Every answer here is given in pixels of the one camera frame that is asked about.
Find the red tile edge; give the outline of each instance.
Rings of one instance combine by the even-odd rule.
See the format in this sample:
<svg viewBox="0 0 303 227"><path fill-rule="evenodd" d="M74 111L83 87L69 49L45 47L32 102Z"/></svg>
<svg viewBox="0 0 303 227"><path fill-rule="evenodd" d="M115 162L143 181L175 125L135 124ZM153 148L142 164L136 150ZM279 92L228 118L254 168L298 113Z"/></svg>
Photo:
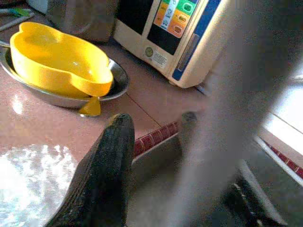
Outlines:
<svg viewBox="0 0 303 227"><path fill-rule="evenodd" d="M276 148L265 142L266 145L285 163L289 168L291 168L299 177L303 179L303 169L299 167L294 161L290 160L288 157L283 155Z"/></svg>
<svg viewBox="0 0 303 227"><path fill-rule="evenodd" d="M152 147L161 143L165 139L175 135L178 132L177 122L165 125L145 136L136 139L134 144L134 157L137 157Z"/></svg>

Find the yellow plastic bowl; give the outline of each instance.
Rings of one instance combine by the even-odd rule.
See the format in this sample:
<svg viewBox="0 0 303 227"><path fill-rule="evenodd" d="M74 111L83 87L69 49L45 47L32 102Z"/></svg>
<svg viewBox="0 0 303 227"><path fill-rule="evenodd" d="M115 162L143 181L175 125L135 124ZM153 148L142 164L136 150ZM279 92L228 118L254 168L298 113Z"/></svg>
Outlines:
<svg viewBox="0 0 303 227"><path fill-rule="evenodd" d="M104 96L110 90L109 59L85 40L24 22L11 37L10 47L17 74L29 84L70 97Z"/></svg>

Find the red tile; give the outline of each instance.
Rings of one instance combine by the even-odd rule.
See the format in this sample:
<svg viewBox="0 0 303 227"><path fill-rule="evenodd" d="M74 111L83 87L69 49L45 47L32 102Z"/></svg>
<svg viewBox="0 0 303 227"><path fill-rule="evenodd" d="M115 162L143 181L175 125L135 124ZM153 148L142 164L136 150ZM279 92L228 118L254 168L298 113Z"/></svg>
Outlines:
<svg viewBox="0 0 303 227"><path fill-rule="evenodd" d="M298 165L296 163L294 163L292 160L289 160L287 165L294 171L298 168Z"/></svg>
<svg viewBox="0 0 303 227"><path fill-rule="evenodd" d="M176 129L174 123L167 125L167 128L169 129L169 136L172 136L177 133L177 129Z"/></svg>
<svg viewBox="0 0 303 227"><path fill-rule="evenodd" d="M160 128L159 131L161 132L163 140L165 140L169 137L169 130L166 126Z"/></svg>
<svg viewBox="0 0 303 227"><path fill-rule="evenodd" d="M301 178L303 178L303 169L300 167L296 172Z"/></svg>
<svg viewBox="0 0 303 227"><path fill-rule="evenodd" d="M272 149L273 152L275 152L276 155L279 155L279 151L277 149L275 149L274 147L270 146L270 148Z"/></svg>
<svg viewBox="0 0 303 227"><path fill-rule="evenodd" d="M281 153L279 154L279 158L284 162L286 162L288 160L288 157L286 157L285 155L283 155Z"/></svg>
<svg viewBox="0 0 303 227"><path fill-rule="evenodd" d="M265 140L264 140L263 142L265 142L266 145L267 145L269 148L271 148L271 145L270 145L269 143L267 143Z"/></svg>
<svg viewBox="0 0 303 227"><path fill-rule="evenodd" d="M144 146L141 140L136 140L134 143L134 157L144 153Z"/></svg>
<svg viewBox="0 0 303 227"><path fill-rule="evenodd" d="M154 145L163 141L161 133L160 133L159 130L156 130L156 131L152 132L150 135L153 139Z"/></svg>
<svg viewBox="0 0 303 227"><path fill-rule="evenodd" d="M147 151L154 146L152 137L150 135L143 136L140 138L140 140L143 142L144 151Z"/></svg>
<svg viewBox="0 0 303 227"><path fill-rule="evenodd" d="M178 132L178 123L177 123L177 122L174 122L174 126L175 126L175 128L176 128L176 130L177 130L177 132Z"/></svg>

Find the appliance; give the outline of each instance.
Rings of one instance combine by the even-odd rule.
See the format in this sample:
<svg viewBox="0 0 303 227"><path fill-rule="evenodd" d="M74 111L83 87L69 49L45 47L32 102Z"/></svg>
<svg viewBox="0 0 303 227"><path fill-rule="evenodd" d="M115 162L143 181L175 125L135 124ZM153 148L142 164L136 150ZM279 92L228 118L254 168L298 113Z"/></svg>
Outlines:
<svg viewBox="0 0 303 227"><path fill-rule="evenodd" d="M114 38L171 83L192 87L212 68L239 8L235 0L121 1Z"/></svg>
<svg viewBox="0 0 303 227"><path fill-rule="evenodd" d="M68 34L108 41L119 0L48 0L46 17Z"/></svg>

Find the pink countertop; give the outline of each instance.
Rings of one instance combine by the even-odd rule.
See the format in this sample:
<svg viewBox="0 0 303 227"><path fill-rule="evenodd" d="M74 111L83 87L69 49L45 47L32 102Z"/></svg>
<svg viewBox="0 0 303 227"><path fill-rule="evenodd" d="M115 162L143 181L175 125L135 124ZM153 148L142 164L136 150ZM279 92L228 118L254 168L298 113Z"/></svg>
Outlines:
<svg viewBox="0 0 303 227"><path fill-rule="evenodd" d="M43 15L35 13L31 21L50 24ZM18 26L14 26L0 32L0 39L8 41L17 31ZM76 110L39 100L0 67L0 149L31 144L60 145L67 147L79 161L104 129L106 119L114 114L129 113L134 120L135 137L139 138L175 121L186 110L203 108L205 98L195 88L170 85L158 71L115 40L98 46L131 78L128 92L104 102L99 117L83 118Z"/></svg>

